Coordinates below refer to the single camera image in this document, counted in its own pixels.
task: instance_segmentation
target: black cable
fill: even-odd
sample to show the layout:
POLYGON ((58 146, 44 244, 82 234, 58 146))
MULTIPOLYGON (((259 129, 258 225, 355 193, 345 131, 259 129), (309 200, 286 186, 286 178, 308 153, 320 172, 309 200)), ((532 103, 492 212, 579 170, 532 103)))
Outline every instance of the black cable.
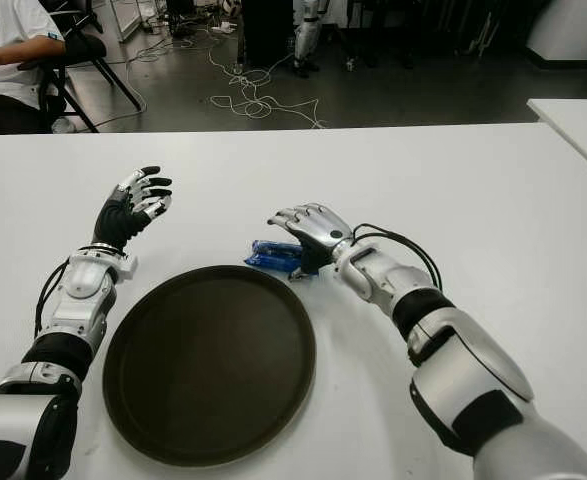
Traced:
POLYGON ((63 263, 58 265, 55 270, 53 270, 53 273, 51 273, 49 278, 46 279, 46 282, 40 291, 40 297, 38 298, 37 305, 35 306, 35 333, 33 334, 33 338, 36 338, 37 334, 42 330, 42 311, 44 310, 44 305, 62 280, 62 276, 64 275, 68 265, 69 259, 67 258, 63 263), (49 285, 51 285, 51 282, 56 275, 58 276, 57 279, 55 279, 55 282, 49 288, 49 285))
POLYGON ((424 262, 424 265, 426 265, 426 268, 428 269, 429 274, 431 275, 431 280, 433 281, 433 284, 440 291, 443 291, 442 275, 440 274, 440 270, 437 267, 437 264, 431 258, 431 256, 422 247, 420 247, 417 243, 415 243, 413 240, 405 237, 404 235, 400 235, 399 233, 393 232, 391 230, 386 230, 384 228, 378 227, 376 225, 372 225, 370 223, 362 223, 362 224, 358 225, 357 227, 355 227, 355 229, 353 230, 353 236, 354 236, 354 239, 353 239, 352 245, 355 245, 357 242, 359 242, 360 240, 363 240, 364 238, 371 238, 371 237, 387 238, 387 239, 393 240, 401 245, 404 245, 409 250, 411 250, 413 253, 415 253, 420 258, 420 260, 422 260, 422 262, 424 262), (363 227, 378 230, 378 232, 365 233, 363 235, 360 235, 359 237, 356 236, 357 231, 363 227))

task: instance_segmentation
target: black chair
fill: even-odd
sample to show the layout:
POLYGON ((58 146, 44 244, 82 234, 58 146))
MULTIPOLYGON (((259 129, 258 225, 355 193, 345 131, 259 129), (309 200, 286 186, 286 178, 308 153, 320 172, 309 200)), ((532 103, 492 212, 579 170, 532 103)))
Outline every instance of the black chair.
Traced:
POLYGON ((131 101, 139 112, 142 110, 140 103, 122 83, 120 78, 106 63, 106 46, 96 36, 85 34, 82 30, 87 25, 93 25, 96 30, 103 33, 104 30, 93 11, 91 0, 40 0, 49 11, 55 23, 63 32, 66 42, 66 53, 60 57, 46 58, 25 62, 18 66, 19 70, 32 70, 40 68, 44 73, 39 89, 40 110, 44 114, 49 125, 62 116, 77 115, 93 133, 98 130, 86 115, 80 104, 66 89, 66 68, 86 62, 92 63, 98 72, 111 85, 117 85, 119 89, 131 101), (57 89, 57 95, 49 94, 49 87, 53 84, 57 89), (73 109, 66 111, 67 104, 73 109))

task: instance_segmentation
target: person's arm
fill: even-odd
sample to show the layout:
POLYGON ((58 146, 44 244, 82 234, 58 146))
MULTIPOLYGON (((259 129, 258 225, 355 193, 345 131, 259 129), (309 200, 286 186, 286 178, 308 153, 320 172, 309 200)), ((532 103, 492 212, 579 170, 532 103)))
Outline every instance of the person's arm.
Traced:
POLYGON ((63 55, 64 42, 38 35, 25 42, 0 47, 0 65, 63 55))

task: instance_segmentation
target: black pants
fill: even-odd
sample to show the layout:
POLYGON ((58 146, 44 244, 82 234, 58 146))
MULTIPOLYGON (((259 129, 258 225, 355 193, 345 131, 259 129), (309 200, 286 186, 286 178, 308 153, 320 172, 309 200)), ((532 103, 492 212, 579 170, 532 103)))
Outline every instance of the black pants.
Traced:
POLYGON ((11 97, 0 95, 0 135, 51 133, 44 115, 11 97))
POLYGON ((382 42, 384 21, 391 6, 404 10, 404 24, 400 28, 399 45, 405 54, 413 53, 418 46, 422 31, 422 2, 420 0, 374 0, 373 18, 369 29, 368 47, 375 48, 382 42))

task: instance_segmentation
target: white t-shirt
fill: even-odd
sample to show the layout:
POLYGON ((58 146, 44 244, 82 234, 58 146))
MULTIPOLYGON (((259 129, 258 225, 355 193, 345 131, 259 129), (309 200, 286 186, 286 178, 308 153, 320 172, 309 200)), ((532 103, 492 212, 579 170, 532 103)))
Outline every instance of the white t-shirt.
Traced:
MULTIPOLYGON (((63 41, 53 19, 38 0, 0 0, 0 47, 38 35, 63 41)), ((40 70, 21 72, 17 67, 18 64, 0 66, 0 95, 38 108, 40 70)))

